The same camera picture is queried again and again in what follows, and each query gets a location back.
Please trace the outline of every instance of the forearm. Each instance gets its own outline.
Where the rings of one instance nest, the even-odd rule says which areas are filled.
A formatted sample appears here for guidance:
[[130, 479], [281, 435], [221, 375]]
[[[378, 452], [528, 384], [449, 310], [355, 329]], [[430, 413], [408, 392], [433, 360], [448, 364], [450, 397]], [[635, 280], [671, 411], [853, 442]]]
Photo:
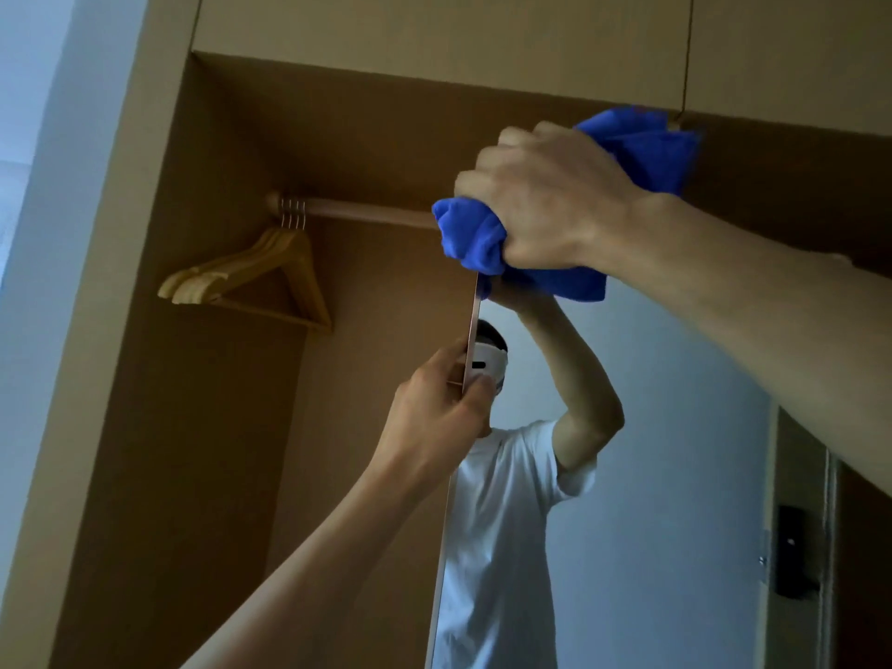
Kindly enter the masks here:
[[892, 282], [655, 195], [612, 274], [737, 359], [855, 469], [892, 492]]
[[184, 669], [293, 667], [337, 629], [416, 505], [402, 480], [367, 470], [334, 512], [239, 607]]
[[604, 367], [553, 298], [519, 317], [545, 357], [567, 408], [564, 426], [580, 430], [574, 450], [560, 462], [572, 468], [593, 458], [623, 426], [623, 407]]

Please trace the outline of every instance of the shirt sleeve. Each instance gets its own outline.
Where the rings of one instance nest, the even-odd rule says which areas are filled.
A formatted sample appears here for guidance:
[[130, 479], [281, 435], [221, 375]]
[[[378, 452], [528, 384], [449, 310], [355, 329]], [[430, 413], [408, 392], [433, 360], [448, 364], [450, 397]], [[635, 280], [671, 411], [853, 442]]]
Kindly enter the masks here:
[[559, 502], [578, 498], [590, 491], [595, 484], [597, 468], [597, 459], [594, 459], [579, 469], [562, 473], [558, 478], [558, 460], [551, 442], [555, 423], [554, 420], [540, 420], [523, 427], [518, 442], [524, 448], [542, 511], [546, 514]]

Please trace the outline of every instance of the black hair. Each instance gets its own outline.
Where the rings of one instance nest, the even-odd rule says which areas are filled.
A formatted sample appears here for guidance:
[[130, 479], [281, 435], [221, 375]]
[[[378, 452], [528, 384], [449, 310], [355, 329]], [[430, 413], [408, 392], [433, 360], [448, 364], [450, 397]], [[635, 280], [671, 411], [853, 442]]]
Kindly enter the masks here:
[[477, 339], [487, 340], [490, 344], [507, 352], [507, 342], [505, 342], [505, 339], [501, 337], [501, 334], [496, 331], [495, 326], [485, 319], [477, 320]]

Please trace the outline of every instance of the cleaning rag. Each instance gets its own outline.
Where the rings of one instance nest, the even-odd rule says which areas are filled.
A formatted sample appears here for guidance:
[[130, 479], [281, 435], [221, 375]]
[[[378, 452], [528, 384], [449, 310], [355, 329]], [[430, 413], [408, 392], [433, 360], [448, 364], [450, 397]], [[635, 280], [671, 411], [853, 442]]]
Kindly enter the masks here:
[[[664, 112], [635, 108], [604, 111], [574, 128], [613, 155], [636, 185], [654, 192], [678, 194], [682, 190], [699, 145], [697, 133], [669, 131]], [[433, 214], [442, 233], [443, 251], [465, 268], [502, 275], [506, 281], [572, 301], [604, 300], [607, 276], [597, 270], [519, 270], [508, 266], [501, 256], [505, 227], [483, 202], [466, 197], [440, 200], [433, 205]]]

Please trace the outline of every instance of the blue microfiber cloth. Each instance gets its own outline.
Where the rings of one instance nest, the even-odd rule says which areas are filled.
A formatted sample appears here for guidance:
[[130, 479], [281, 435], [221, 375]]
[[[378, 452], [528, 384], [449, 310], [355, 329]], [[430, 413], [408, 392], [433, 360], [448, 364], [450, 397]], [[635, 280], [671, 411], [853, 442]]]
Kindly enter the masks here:
[[[664, 112], [614, 108], [575, 128], [612, 154], [639, 187], [678, 194], [699, 145], [699, 134], [668, 131]], [[507, 233], [488, 206], [466, 197], [440, 200], [433, 214], [442, 232], [443, 251], [468, 269], [503, 275], [506, 281], [534, 286], [572, 301], [603, 301], [607, 276], [588, 268], [519, 270], [501, 257]]]

